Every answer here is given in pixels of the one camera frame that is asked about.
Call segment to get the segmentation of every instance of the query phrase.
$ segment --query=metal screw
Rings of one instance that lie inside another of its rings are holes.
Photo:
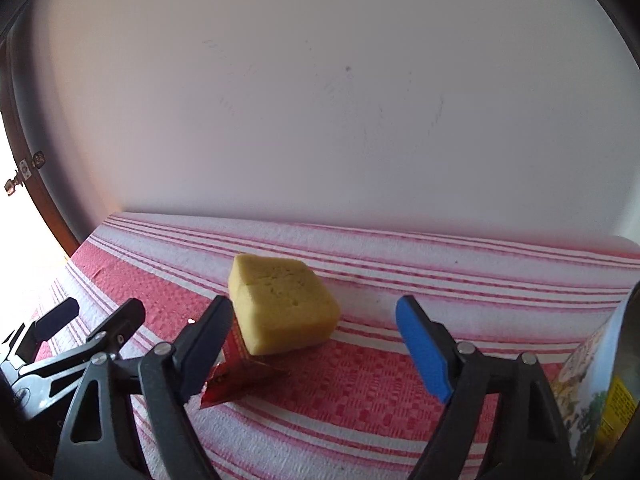
[[[522,362],[526,365],[534,365],[538,362],[538,358],[532,352],[524,352],[522,354]]]
[[[104,352],[98,352],[91,358],[91,362],[96,366],[103,365],[105,364],[105,362],[107,362],[107,354],[105,354]]]
[[[158,343],[156,345],[156,347],[154,348],[154,354],[156,355],[167,355],[169,352],[171,352],[171,350],[173,349],[173,347],[171,346],[171,343],[167,343],[165,341]]]
[[[476,346],[469,341],[460,341],[458,343],[458,352],[462,355],[471,355],[476,351]]]
[[[47,161],[46,158],[44,158],[44,153],[42,152],[35,152],[33,154],[33,159],[31,160],[31,165],[36,168],[36,169],[40,169],[44,166],[44,163]]]

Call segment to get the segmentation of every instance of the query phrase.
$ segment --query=blue gripper pad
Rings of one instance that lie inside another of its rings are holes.
[[[407,297],[400,298],[396,304],[396,324],[427,391],[446,404],[453,394],[447,361]]]

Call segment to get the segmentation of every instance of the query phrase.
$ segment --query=cheese block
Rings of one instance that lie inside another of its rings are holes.
[[[268,355],[329,339],[340,307],[303,262],[238,254],[228,280],[244,344]]]

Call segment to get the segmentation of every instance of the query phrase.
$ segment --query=red and white striped cloth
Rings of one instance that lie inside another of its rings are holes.
[[[260,395],[188,413],[222,478],[404,479],[442,407],[424,390],[396,329],[394,308],[414,294],[431,319],[487,354],[538,354],[553,375],[640,278],[640,256],[554,249],[459,236],[308,224],[117,214],[82,244],[43,298],[67,296],[80,316],[53,340],[78,345],[127,298],[146,323],[125,357],[173,340],[217,294],[238,252],[304,260],[342,306],[331,340],[274,359],[290,376]],[[145,406],[134,399],[150,469],[164,478]],[[484,453],[495,399],[463,472]]]

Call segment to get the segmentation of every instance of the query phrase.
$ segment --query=wooden door frame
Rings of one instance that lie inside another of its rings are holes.
[[[56,203],[53,202],[40,176],[40,172],[31,164],[33,152],[30,150],[24,135],[15,101],[14,78],[11,70],[11,40],[12,34],[9,33],[6,41],[0,44],[0,113],[2,114],[4,130],[9,140],[9,147],[11,147],[16,168],[19,168],[22,160],[25,160],[30,166],[31,177],[24,181],[24,187],[27,189],[31,200],[33,200],[33,204],[65,253],[71,256],[76,252],[80,243],[71,232]]]

